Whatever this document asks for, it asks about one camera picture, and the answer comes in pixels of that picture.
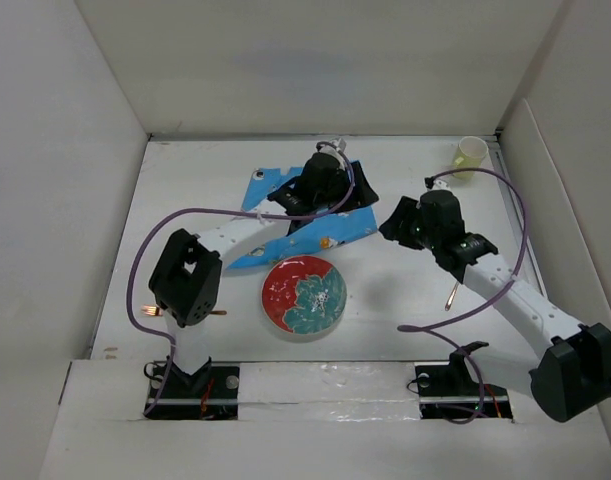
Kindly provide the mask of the blue space-print cloth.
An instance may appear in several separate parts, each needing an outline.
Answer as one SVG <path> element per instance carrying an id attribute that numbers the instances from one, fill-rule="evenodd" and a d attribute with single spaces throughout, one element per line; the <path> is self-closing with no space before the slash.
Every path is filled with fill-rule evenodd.
<path id="1" fill-rule="evenodd" d="M 298 176 L 301 171 L 301 167 L 290 167 L 285 172 L 279 168 L 257 169 L 251 175 L 243 198 L 242 209 L 244 211 L 255 209 L 269 193 Z M 376 229 L 376 217 L 371 206 L 351 212 L 332 214 L 314 220 L 285 237 L 274 239 L 257 247 L 234 261 L 228 269 L 273 265 L 289 257 L 316 254 L 362 239 L 375 233 Z"/>

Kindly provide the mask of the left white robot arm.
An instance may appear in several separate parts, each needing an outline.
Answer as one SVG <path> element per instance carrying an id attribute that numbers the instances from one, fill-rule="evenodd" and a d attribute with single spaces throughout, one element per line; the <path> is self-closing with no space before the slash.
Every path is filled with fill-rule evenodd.
<path id="1" fill-rule="evenodd" d="M 340 213 L 379 200 L 358 161 L 351 163 L 326 145 L 301 173 L 279 185 L 249 211 L 199 234 L 179 229 L 169 237 L 149 280 L 174 341 L 173 384 L 186 396 L 207 387 L 211 358 L 201 345 L 200 324 L 217 303 L 224 269 L 254 249 Z"/>

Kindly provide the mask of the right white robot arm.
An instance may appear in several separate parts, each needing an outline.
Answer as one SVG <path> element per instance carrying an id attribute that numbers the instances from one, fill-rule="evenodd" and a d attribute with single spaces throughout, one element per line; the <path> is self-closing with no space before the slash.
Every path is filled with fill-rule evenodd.
<path id="1" fill-rule="evenodd" d="M 447 369 L 453 390 L 468 394 L 484 380 L 531 397 L 557 422 L 611 398 L 611 331 L 582 323 L 518 279 L 496 246 L 466 230 L 451 192 L 402 197 L 379 231 L 401 246 L 429 250 L 441 269 L 490 302 L 534 352 L 517 357 L 484 341 L 471 343 L 466 348 L 473 360 Z"/>

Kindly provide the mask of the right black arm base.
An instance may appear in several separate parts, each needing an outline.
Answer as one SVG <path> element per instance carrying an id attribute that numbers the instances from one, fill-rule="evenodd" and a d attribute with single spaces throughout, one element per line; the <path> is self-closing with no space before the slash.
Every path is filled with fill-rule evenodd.
<path id="1" fill-rule="evenodd" d="M 414 364 L 415 377 L 407 384 L 418 395 L 422 420 L 461 421 L 479 411 L 482 419 L 514 418 L 506 389 L 486 384 L 482 405 L 479 405 L 479 384 L 468 371 L 459 371 L 446 361 Z"/>

